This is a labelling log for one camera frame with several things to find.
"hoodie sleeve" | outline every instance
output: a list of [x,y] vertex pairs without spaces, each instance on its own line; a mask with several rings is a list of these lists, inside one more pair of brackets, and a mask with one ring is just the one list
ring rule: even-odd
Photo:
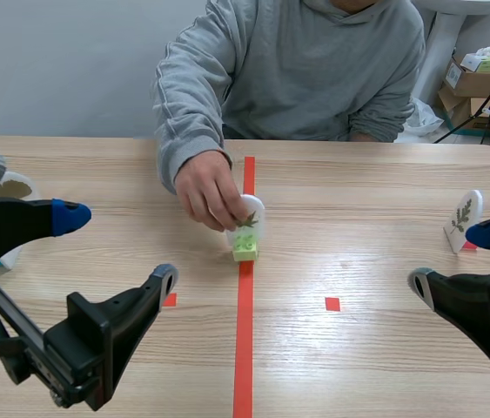
[[223,151],[221,105],[245,60],[257,1],[208,0],[205,16],[167,45],[152,87],[152,118],[159,177],[170,192],[188,159]]
[[403,124],[414,111],[411,92],[425,56],[422,32],[410,51],[384,88],[349,117],[351,134],[365,133],[379,142],[393,142],[403,132]]

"plant illustration card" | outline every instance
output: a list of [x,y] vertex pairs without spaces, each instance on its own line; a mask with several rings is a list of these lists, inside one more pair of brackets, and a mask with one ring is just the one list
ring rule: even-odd
[[480,222],[483,207],[482,194],[478,190],[473,190],[465,195],[453,211],[444,226],[444,232],[454,253],[459,253],[467,243],[465,233],[471,226]]
[[256,196],[247,194],[242,195],[243,201],[249,212],[249,217],[244,222],[237,223],[237,230],[234,232],[227,231],[227,240],[230,246],[235,244],[237,237],[247,237],[255,242],[264,238],[265,230],[265,208],[262,201]]

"finger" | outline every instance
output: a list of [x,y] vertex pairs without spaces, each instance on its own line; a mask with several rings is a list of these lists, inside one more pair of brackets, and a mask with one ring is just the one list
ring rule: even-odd
[[192,205],[191,205],[191,200],[189,199],[188,193],[181,193],[177,195],[178,201],[181,203],[181,206],[185,210],[186,214],[189,215],[189,217],[192,220],[197,220],[196,215],[194,214],[194,211],[192,210]]
[[208,186],[205,186],[203,192],[211,214],[218,220],[224,229],[235,231],[235,229],[237,229],[237,224],[235,224],[235,220],[227,210],[224,200],[221,199],[221,194],[219,194],[216,184],[211,182]]
[[248,218],[248,209],[246,204],[241,198],[238,192],[235,181],[230,174],[224,173],[216,177],[216,183],[218,185],[221,198],[225,202],[225,205],[229,209],[229,212],[233,217],[238,220],[246,220]]
[[225,228],[211,215],[206,199],[200,192],[194,192],[189,195],[192,210],[198,222],[203,223],[214,231],[223,232]]

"white plastic bag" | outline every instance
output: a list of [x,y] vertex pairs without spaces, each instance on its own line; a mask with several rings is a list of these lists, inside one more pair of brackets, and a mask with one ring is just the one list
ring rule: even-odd
[[405,122],[406,133],[424,137],[442,126],[444,121],[434,114],[432,107],[417,98],[412,98],[412,101],[415,105],[415,112]]

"green block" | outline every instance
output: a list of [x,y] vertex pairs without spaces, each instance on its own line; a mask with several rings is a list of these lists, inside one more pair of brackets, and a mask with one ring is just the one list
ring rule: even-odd
[[233,258],[237,262],[258,260],[258,246],[252,235],[239,235],[235,239]]

